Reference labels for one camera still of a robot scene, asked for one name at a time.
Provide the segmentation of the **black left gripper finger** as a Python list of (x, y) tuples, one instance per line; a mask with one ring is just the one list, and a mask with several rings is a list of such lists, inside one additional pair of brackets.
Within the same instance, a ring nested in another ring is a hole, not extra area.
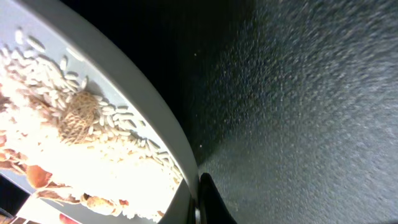
[(237, 224), (216, 188), (209, 173), (202, 173), (199, 182), (196, 224)]

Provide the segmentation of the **grey plate with food scraps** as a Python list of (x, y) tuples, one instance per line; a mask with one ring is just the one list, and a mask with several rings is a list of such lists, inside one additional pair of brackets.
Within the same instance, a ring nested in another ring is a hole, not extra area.
[(88, 76), (91, 91), (143, 118), (145, 133), (170, 153), (183, 175), (161, 223), (199, 223), (198, 167), (190, 144), (164, 99), (135, 64), (60, 1), (1, 1), (1, 43), (14, 48), (17, 28), (41, 41), (54, 60), (72, 50), (70, 67)]

